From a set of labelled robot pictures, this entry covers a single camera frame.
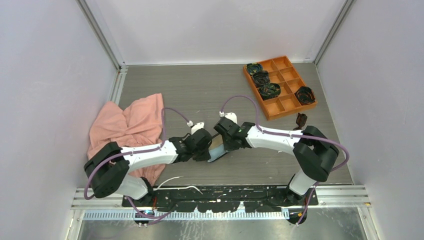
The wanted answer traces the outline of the light blue cleaning cloth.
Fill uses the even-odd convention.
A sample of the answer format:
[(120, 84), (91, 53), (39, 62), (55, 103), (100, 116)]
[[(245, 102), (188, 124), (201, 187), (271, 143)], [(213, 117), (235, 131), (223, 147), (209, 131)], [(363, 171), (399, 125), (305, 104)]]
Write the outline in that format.
[(225, 147), (223, 145), (220, 145), (218, 147), (210, 149), (209, 154), (210, 154), (210, 159), (208, 159), (207, 162), (212, 163), (218, 160), (219, 158), (221, 158), (222, 156), (224, 156), (225, 154), (227, 154), (227, 152), (225, 150)]

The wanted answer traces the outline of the black glasses case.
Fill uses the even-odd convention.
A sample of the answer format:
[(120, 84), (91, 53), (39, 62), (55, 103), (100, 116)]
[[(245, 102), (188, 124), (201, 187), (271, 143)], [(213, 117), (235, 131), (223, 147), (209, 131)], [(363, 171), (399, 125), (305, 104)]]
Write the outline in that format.
[(212, 142), (211, 142), (211, 145), (208, 148), (208, 151), (213, 149), (213, 148), (216, 148), (220, 145), (224, 145), (224, 142), (223, 142), (222, 136), (219, 133), (217, 133), (217, 134), (212, 136)]

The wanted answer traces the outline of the brown tortoise sunglasses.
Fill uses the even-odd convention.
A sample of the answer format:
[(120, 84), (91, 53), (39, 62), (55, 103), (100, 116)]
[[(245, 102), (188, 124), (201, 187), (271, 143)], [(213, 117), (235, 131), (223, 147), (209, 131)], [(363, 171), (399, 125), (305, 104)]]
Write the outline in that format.
[(293, 130), (294, 131), (302, 130), (303, 127), (306, 125), (307, 120), (308, 120), (308, 116), (306, 114), (298, 112), (296, 120), (295, 120), (295, 123), (297, 126)]

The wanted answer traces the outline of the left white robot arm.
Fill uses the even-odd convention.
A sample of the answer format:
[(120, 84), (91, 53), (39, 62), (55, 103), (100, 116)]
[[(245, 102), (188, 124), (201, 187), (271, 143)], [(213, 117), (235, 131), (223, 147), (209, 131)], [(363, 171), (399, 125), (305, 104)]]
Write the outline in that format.
[(163, 143), (140, 147), (120, 147), (115, 141), (109, 142), (83, 167), (88, 177), (84, 198), (120, 194), (134, 199), (141, 207), (148, 207), (154, 199), (151, 185), (146, 178), (130, 173), (161, 164), (209, 160), (212, 140), (212, 135), (201, 128), (185, 137), (171, 137)]

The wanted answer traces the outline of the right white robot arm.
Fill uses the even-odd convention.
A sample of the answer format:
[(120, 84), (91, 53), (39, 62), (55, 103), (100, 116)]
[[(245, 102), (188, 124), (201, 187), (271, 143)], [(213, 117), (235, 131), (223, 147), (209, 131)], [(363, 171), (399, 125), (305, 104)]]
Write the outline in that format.
[(264, 148), (294, 156), (300, 170), (286, 188), (285, 198), (291, 205), (299, 205), (315, 183), (327, 181), (340, 154), (336, 143), (314, 126), (289, 131), (267, 128), (253, 122), (238, 125), (227, 117), (221, 117), (214, 130), (221, 135), (226, 152)]

